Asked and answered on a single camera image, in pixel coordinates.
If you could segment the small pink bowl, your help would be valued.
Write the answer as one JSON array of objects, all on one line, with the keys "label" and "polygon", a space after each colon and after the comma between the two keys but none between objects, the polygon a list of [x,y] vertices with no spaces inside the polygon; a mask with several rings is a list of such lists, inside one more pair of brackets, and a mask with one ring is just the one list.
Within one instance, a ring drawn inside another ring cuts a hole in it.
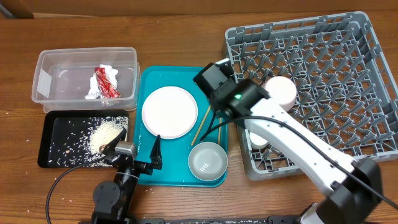
[{"label": "small pink bowl", "polygon": [[292,80],[283,76],[272,77],[262,87],[285,111],[293,108],[297,96],[297,88]]}]

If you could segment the large pink plate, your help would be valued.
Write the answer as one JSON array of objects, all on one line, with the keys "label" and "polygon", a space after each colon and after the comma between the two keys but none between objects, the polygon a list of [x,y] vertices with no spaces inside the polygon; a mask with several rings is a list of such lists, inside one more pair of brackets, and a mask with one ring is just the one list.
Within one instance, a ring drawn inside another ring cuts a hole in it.
[{"label": "large pink plate", "polygon": [[194,97],[183,88],[165,86],[153,91],[142,106],[142,121],[154,136],[177,139],[187,134],[198,118]]}]

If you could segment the pile of rice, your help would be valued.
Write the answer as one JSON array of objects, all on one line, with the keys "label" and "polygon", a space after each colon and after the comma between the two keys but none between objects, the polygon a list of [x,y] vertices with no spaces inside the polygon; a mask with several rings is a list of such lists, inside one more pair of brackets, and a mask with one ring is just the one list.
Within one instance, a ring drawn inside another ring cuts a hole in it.
[{"label": "pile of rice", "polygon": [[127,116],[57,118],[50,138],[47,165],[75,167],[103,156],[102,145],[128,129]]}]

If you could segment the white napkin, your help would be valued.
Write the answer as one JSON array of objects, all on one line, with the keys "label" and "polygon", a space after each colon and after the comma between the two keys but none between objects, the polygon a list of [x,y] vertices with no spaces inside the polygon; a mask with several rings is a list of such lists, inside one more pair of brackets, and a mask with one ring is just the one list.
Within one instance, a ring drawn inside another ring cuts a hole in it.
[{"label": "white napkin", "polygon": [[[118,81],[116,79],[116,76],[119,73],[119,71],[110,65],[101,64],[99,67],[105,68],[107,78],[117,89]],[[97,83],[97,80],[95,77],[95,70],[94,70],[93,76],[90,78],[90,89],[89,89],[88,94],[85,96],[85,98],[87,100],[94,100],[97,98],[109,99],[109,98],[103,98],[101,95],[101,92],[100,92],[100,89],[99,89],[99,86],[98,86],[98,83]]]}]

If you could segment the grey white bowl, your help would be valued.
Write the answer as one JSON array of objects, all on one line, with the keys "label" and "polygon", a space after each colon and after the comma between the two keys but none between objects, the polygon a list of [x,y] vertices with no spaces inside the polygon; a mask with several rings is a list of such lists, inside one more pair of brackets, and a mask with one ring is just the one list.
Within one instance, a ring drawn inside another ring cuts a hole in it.
[{"label": "grey white bowl", "polygon": [[226,172],[228,156],[219,144],[202,142],[191,150],[188,167],[197,179],[206,182],[214,181]]}]

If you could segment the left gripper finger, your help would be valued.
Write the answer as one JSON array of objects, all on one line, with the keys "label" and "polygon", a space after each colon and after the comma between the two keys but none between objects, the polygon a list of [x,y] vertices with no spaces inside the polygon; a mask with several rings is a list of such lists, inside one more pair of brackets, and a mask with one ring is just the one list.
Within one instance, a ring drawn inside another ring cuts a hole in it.
[{"label": "left gripper finger", "polygon": [[162,163],[162,155],[161,155],[161,136],[157,135],[154,145],[152,147],[150,153],[151,159],[151,167],[153,169],[161,170],[163,163]]},{"label": "left gripper finger", "polygon": [[99,147],[99,152],[101,153],[110,153],[115,151],[115,147],[119,143],[119,141],[123,141],[126,138],[127,130],[122,128],[122,131],[109,143],[102,145]]}]

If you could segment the red foil wrapper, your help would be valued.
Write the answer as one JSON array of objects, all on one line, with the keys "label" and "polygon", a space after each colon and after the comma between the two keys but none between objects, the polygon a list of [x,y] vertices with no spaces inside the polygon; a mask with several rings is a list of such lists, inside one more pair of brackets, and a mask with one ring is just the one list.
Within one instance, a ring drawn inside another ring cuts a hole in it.
[{"label": "red foil wrapper", "polygon": [[120,93],[106,76],[105,68],[96,67],[95,77],[103,98],[119,98]]}]

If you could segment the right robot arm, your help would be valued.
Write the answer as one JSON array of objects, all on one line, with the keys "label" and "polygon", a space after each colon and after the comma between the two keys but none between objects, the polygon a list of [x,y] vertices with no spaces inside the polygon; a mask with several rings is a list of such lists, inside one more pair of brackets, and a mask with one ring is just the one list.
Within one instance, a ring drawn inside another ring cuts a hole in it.
[{"label": "right robot arm", "polygon": [[225,123],[236,123],[267,140],[298,166],[325,196],[294,223],[364,223],[383,201],[379,165],[357,161],[291,117],[250,79],[232,79],[229,62],[210,63],[193,79]]}]

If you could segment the white cup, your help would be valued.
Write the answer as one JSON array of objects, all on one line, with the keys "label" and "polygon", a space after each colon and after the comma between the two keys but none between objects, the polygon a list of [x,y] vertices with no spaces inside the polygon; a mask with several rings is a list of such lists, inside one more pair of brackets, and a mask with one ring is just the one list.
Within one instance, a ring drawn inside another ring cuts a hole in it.
[{"label": "white cup", "polygon": [[249,139],[253,149],[264,149],[268,145],[268,141],[254,133],[249,133]]}]

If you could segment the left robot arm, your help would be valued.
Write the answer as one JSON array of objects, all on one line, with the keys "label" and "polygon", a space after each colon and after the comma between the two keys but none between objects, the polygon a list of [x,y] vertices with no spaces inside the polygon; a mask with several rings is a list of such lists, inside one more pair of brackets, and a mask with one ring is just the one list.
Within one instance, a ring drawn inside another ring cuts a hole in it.
[{"label": "left robot arm", "polygon": [[131,200],[140,175],[152,175],[161,170],[161,137],[157,136],[150,152],[150,162],[136,159],[137,149],[132,142],[124,140],[127,130],[123,129],[107,145],[99,149],[106,162],[117,168],[114,180],[104,181],[93,192],[95,208],[91,216],[92,223],[137,223],[129,213]]}]

